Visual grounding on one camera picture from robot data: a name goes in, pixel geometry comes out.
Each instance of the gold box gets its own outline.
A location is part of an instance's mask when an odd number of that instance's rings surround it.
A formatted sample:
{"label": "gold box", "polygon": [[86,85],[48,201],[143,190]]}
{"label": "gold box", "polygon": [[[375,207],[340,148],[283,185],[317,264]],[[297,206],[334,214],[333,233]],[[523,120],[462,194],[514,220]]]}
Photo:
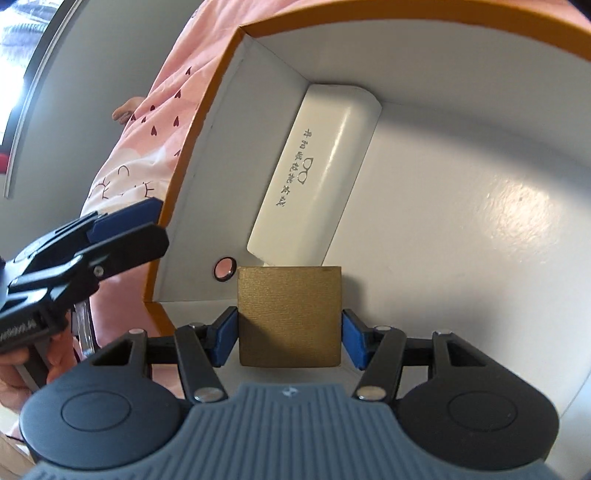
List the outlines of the gold box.
{"label": "gold box", "polygon": [[340,267],[239,268],[240,363],[340,365],[341,310]]}

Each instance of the person's hand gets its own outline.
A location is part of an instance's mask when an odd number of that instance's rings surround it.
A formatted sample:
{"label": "person's hand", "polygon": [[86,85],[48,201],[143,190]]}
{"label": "person's hand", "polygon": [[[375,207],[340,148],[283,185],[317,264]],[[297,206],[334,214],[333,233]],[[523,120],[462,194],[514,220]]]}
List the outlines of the person's hand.
{"label": "person's hand", "polygon": [[113,120],[125,125],[144,100],[144,97],[130,98],[113,112]]}
{"label": "person's hand", "polygon": [[[0,355],[0,404],[12,411],[19,412],[31,396],[31,391],[14,368],[15,365],[26,363],[29,357],[27,348]],[[74,339],[70,328],[51,338],[47,350],[50,364],[47,383],[51,383],[61,374],[77,364],[74,355]]]}

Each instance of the gray wall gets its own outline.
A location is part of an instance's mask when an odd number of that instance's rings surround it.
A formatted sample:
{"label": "gray wall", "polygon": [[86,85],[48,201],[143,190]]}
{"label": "gray wall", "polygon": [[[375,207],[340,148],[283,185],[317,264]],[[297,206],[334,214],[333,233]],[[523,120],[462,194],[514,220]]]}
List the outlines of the gray wall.
{"label": "gray wall", "polygon": [[[54,50],[27,114],[0,255],[79,215],[122,127],[113,110],[145,95],[201,0],[86,0]],[[4,176],[0,176],[0,194]]]}

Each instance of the red object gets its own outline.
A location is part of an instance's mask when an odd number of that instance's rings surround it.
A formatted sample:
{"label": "red object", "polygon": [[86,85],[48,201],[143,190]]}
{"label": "red object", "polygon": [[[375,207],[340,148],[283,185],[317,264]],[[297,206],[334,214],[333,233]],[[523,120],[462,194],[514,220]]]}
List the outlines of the red object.
{"label": "red object", "polygon": [[0,153],[0,175],[6,175],[8,171],[9,156],[5,153]]}

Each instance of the large open box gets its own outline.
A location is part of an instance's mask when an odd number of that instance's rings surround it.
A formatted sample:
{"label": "large open box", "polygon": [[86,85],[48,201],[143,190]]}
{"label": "large open box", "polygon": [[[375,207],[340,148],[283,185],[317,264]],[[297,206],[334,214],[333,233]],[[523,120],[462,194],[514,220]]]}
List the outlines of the large open box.
{"label": "large open box", "polygon": [[[343,305],[411,336],[452,329],[564,412],[591,369],[591,35],[502,4],[345,1],[237,30],[180,154],[161,223],[171,247],[146,305],[167,325],[236,303],[215,262],[246,243],[310,83],[382,103],[325,265]],[[241,381],[358,378],[219,371]]]}

